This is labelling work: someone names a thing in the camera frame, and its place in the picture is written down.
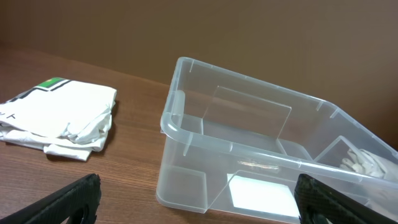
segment brown tabletop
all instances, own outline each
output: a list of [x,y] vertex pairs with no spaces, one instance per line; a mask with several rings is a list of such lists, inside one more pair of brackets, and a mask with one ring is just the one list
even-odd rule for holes
[[224,212],[186,212],[156,201],[165,142],[159,122],[168,85],[0,45],[0,102],[52,77],[118,90],[106,148],[92,153],[87,162],[79,162],[0,142],[0,218],[86,174],[96,173],[101,177],[102,190],[96,223],[275,223]]

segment clear plastic bin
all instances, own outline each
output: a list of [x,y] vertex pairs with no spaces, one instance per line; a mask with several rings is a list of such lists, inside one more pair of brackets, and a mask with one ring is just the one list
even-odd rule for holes
[[398,220],[397,182],[340,168],[349,149],[393,164],[398,153],[325,100],[180,58],[160,125],[165,206],[299,223],[293,194],[306,173]]

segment folded white shirt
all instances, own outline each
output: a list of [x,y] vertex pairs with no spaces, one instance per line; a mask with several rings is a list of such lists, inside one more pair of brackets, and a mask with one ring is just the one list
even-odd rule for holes
[[0,105],[0,140],[86,161],[103,149],[116,90],[52,78]]

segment brown background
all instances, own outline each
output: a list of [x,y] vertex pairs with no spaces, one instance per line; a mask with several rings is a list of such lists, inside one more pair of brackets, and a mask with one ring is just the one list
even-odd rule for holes
[[162,83],[193,57],[332,101],[398,147],[398,1],[3,0],[0,32]]

